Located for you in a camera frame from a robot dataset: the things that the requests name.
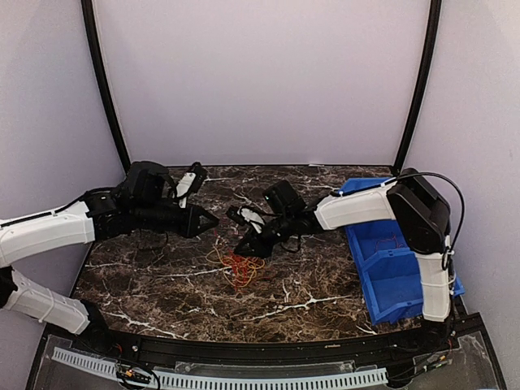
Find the blue plastic bin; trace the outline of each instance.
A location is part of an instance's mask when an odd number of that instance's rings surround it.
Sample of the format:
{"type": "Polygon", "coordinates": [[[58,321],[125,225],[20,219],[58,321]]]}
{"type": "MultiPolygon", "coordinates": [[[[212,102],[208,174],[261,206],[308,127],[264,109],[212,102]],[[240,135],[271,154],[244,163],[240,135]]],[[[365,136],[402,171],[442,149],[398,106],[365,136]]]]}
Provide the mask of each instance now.
{"type": "MultiPolygon", "coordinates": [[[[386,178],[349,179],[344,191],[365,189],[386,178]]],[[[345,227],[350,251],[362,283],[372,324],[395,323],[423,313],[419,265],[396,221],[358,223],[345,227]]],[[[463,294],[455,280],[455,296],[463,294]]]]}

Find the black curved frame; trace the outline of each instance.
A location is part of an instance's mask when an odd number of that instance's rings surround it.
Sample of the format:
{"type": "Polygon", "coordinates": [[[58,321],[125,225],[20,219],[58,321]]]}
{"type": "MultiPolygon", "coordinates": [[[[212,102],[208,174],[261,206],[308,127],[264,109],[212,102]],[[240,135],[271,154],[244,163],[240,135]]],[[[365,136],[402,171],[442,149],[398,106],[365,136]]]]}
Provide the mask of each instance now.
{"type": "MultiPolygon", "coordinates": [[[[96,18],[93,11],[93,0],[81,0],[83,8],[84,26],[89,39],[90,56],[96,73],[97,86],[105,107],[106,118],[110,125],[110,131],[114,138],[115,147],[117,149],[119,160],[125,171],[130,167],[130,157],[128,149],[124,143],[123,133],[119,126],[117,114],[115,113],[114,101],[112,99],[108,79],[106,78],[105,66],[103,63],[101,46],[99,44],[98,30],[96,28],[96,18]]],[[[405,130],[403,132],[399,150],[397,151],[396,160],[391,166],[392,173],[397,175],[405,163],[406,155],[410,149],[412,137],[414,136],[415,125],[421,105],[423,103],[424,92],[426,90],[428,75],[430,73],[431,60],[435,48],[437,28],[439,27],[440,7],[442,0],[431,0],[430,15],[428,16],[427,32],[422,49],[421,63],[419,66],[417,82],[415,84],[414,95],[409,109],[408,119],[406,120],[405,130]]]]}

